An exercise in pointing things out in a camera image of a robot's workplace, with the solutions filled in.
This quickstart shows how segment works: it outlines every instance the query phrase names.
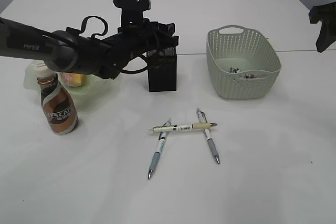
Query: pen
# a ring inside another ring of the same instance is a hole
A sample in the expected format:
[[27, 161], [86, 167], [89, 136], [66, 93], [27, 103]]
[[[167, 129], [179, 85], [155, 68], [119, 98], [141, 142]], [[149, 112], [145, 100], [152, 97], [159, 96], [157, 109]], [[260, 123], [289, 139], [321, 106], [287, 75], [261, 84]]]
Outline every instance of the pen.
[[[205, 117], [204, 112], [202, 112], [199, 108], [197, 108], [197, 112], [196, 113], [197, 113], [198, 120], [199, 120], [200, 123], [206, 123], [207, 122], [207, 119]], [[214, 157], [214, 159], [217, 162], [217, 164], [220, 164], [221, 162], [219, 160], [219, 154], [217, 152], [215, 143], [214, 143], [212, 137], [210, 136], [209, 129], [204, 129], [203, 132], [204, 132], [204, 135], [205, 135], [205, 139], [208, 142], [208, 146], [210, 148], [212, 156]]]
[[169, 125], [169, 126], [156, 126], [149, 131], [152, 132], [169, 132], [169, 131], [192, 131], [202, 130], [217, 126], [217, 123], [193, 123], [183, 125]]
[[[171, 124], [172, 124], [171, 119], [169, 119], [163, 126], [168, 126], [168, 125], [171, 125]], [[168, 132], [161, 132], [160, 133], [159, 141], [158, 141], [158, 144], [156, 146], [156, 150], [154, 152], [151, 165], [149, 166], [148, 179], [150, 179], [152, 174], [155, 172], [156, 166], [159, 162], [160, 155], [161, 155], [163, 147], [164, 147], [164, 143], [166, 142], [167, 135], [168, 135]]]

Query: plastic basket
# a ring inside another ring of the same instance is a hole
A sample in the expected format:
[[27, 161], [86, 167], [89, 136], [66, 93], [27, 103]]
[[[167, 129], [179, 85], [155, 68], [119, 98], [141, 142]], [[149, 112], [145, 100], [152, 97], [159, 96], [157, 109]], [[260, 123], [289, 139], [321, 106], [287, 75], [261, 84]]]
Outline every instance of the plastic basket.
[[[239, 28], [238, 34], [221, 34], [226, 28]], [[263, 97], [275, 83], [280, 60], [267, 39], [257, 30], [230, 25], [211, 30], [207, 36], [207, 63], [216, 92], [226, 99]], [[230, 68], [239, 68], [231, 73]]]

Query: table surface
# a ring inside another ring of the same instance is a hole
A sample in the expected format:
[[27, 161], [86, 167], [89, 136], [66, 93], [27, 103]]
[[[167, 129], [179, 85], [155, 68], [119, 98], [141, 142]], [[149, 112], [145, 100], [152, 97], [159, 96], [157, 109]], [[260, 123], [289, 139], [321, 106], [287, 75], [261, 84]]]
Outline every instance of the table surface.
[[[260, 31], [276, 51], [315, 50], [320, 24], [309, 23], [308, 10], [299, 0], [151, 0], [145, 17], [175, 23], [180, 36], [179, 54], [206, 53], [208, 31], [241, 25]], [[121, 10], [112, 0], [14, 0], [2, 17], [47, 31], [79, 28], [86, 16], [98, 15], [109, 24], [109, 35], [120, 25]], [[102, 31], [90, 21], [87, 33]]]
[[[205, 55], [179, 57], [176, 92], [149, 93], [146, 73], [122, 74], [76, 99], [80, 125], [58, 136], [39, 94], [23, 89], [29, 60], [0, 57], [0, 222], [335, 223], [335, 52], [279, 58], [257, 100], [221, 99]], [[197, 107], [218, 123], [222, 163], [202, 132], [170, 133], [148, 181], [158, 135], [147, 129], [197, 122]]]

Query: gray pen grip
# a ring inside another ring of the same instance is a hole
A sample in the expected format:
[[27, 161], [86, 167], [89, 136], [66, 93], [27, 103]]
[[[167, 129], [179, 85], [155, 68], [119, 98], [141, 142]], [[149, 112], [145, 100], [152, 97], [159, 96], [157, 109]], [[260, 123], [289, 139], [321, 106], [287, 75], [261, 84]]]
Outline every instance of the gray pen grip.
[[149, 166], [149, 170], [155, 171], [156, 165], [158, 164], [159, 159], [160, 159], [160, 153], [159, 152], [155, 152], [154, 155], [153, 155], [153, 159], [152, 159], [151, 165]]
[[218, 155], [216, 146], [215, 146], [214, 141], [212, 140], [212, 138], [208, 139], [208, 145], [209, 145], [209, 148], [210, 148], [210, 151], [211, 151], [212, 155], [213, 156]]

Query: nescafe bottle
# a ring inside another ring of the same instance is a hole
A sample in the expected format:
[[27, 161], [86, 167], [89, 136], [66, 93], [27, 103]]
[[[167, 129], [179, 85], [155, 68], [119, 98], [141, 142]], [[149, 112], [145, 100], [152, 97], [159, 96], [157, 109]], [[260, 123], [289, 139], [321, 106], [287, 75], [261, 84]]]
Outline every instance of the nescafe bottle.
[[78, 125], [74, 102], [68, 91], [59, 83], [58, 75], [43, 61], [35, 64], [37, 83], [41, 88], [41, 105], [52, 131], [67, 134]]

